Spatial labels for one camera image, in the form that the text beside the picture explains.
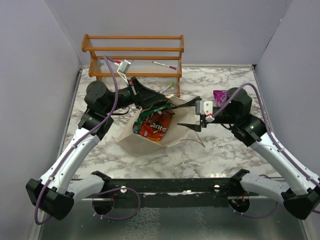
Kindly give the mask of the beige paper bag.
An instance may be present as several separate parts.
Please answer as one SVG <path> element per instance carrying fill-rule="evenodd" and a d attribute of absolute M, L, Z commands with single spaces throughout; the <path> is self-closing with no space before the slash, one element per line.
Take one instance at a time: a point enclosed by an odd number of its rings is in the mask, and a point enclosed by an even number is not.
<path fill-rule="evenodd" d="M 185 140 L 191 131 L 187 127 L 179 126 L 178 123 L 195 124 L 198 121 L 194 107 L 169 109 L 168 112 L 174 113 L 170 126 L 162 140 L 154 142 L 133 133 L 133 125 L 143 111 L 140 109 L 131 117 L 118 139 L 118 144 L 122 148 L 136 156 L 145 155 L 158 149 L 169 148 L 178 144 L 180 141 Z"/>

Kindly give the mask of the green snack bag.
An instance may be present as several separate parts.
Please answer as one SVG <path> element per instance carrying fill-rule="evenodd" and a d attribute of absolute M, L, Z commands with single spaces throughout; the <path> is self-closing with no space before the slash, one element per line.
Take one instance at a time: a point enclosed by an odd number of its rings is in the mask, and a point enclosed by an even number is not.
<path fill-rule="evenodd" d="M 154 114 L 154 113 L 158 113 L 159 115 L 161 115 L 165 110 L 169 109 L 171 107 L 171 105 L 169 103 L 165 103 L 163 105 L 160 105 L 158 107 L 151 107 L 150 109 L 144 110 L 142 111 L 137 120 L 134 122 L 133 127 L 132 127 L 132 131 L 134 134 L 139 134 L 140 133 L 140 129 L 142 126 L 143 121 L 145 120 L 146 117 Z"/>

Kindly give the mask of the red Doritos bag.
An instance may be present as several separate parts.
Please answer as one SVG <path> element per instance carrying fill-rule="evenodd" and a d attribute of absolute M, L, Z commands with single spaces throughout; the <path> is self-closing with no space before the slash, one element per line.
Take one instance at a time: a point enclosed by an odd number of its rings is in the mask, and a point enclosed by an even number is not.
<path fill-rule="evenodd" d="M 165 136 L 174 115 L 173 112 L 163 111 L 161 114 L 155 112 L 146 116 L 140 126 L 139 135 L 159 143 Z"/>

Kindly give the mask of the purple snack bag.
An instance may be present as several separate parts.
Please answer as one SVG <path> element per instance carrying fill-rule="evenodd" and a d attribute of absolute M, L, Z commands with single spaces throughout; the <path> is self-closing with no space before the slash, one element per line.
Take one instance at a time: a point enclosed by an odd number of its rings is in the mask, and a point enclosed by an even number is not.
<path fill-rule="evenodd" d="M 225 104 L 227 98 L 228 98 L 228 91 L 227 90 L 214 90 L 213 91 L 213 97 L 216 105 L 218 107 L 221 107 Z"/>

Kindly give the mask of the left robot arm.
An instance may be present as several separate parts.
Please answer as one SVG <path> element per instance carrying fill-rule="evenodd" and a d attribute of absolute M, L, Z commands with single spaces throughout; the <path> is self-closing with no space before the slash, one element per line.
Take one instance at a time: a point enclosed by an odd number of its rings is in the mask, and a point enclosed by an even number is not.
<path fill-rule="evenodd" d="M 25 187 L 35 209 L 56 220 L 65 218 L 77 201 L 94 194 L 103 198 L 110 193 L 108 178 L 102 173 L 93 173 L 78 183 L 72 183 L 72 178 L 111 128 L 113 112 L 130 105 L 145 110 L 166 103 L 168 98 L 132 77 L 127 87 L 114 92 L 102 81 L 93 81 L 86 88 L 84 101 L 86 111 L 66 149 L 46 173 L 38 180 L 30 179 Z"/>

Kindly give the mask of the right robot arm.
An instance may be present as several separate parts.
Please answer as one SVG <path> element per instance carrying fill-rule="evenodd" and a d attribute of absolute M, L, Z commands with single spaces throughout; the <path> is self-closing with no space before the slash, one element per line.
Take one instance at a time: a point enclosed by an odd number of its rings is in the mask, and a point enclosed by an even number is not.
<path fill-rule="evenodd" d="M 195 108 L 199 124 L 184 124 L 200 132 L 208 124 L 228 124 L 236 139 L 262 156 L 284 179 L 283 182 L 241 169 L 230 179 L 230 191 L 240 196 L 255 193 L 282 204 L 294 217 L 305 220 L 320 203 L 320 177 L 299 162 L 276 138 L 267 117 L 251 114 L 252 98 L 242 86 L 227 92 L 221 107 L 197 96 L 179 108 Z"/>

